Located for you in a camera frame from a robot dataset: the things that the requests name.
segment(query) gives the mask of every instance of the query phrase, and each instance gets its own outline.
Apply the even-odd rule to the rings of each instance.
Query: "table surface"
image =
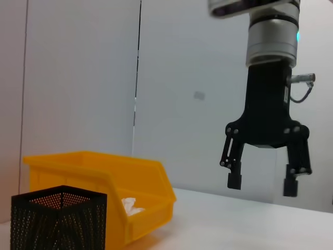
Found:
[[[125,250],[332,250],[333,214],[175,189],[173,220]],[[0,225],[9,250],[9,224]]]

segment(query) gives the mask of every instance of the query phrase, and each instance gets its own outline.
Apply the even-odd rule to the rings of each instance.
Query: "white wall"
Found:
[[[225,126],[244,110],[248,19],[214,20],[202,0],[143,0],[134,155],[162,161],[175,187],[272,202],[276,151],[245,147],[241,192],[219,166]]]
[[[281,196],[286,152],[278,152],[274,202],[283,205],[333,212],[333,4],[307,0],[301,4],[298,65],[294,74],[316,73],[313,93],[300,105],[292,104],[290,114],[310,129],[311,176],[299,178],[299,196]],[[292,95],[302,97],[306,85],[293,86]]]
[[[130,155],[140,0],[30,0],[22,154]],[[22,166],[21,191],[28,191]]]
[[[19,188],[26,2],[0,1],[0,222]]]

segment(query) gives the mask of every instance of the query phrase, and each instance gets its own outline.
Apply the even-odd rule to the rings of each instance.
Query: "crumpled tissue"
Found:
[[[145,210],[144,208],[134,207],[136,202],[135,198],[124,198],[121,201],[124,205],[127,216],[131,216]]]

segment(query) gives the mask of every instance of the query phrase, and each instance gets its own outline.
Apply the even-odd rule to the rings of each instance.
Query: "yellow storage bin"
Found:
[[[31,156],[30,191],[69,185],[108,195],[106,250],[121,249],[172,218],[173,193],[161,163],[93,152]],[[145,210],[127,216],[122,198]]]

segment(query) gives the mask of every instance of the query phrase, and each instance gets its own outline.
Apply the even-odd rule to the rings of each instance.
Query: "black mesh container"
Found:
[[[104,250],[107,195],[59,186],[11,199],[11,250]]]

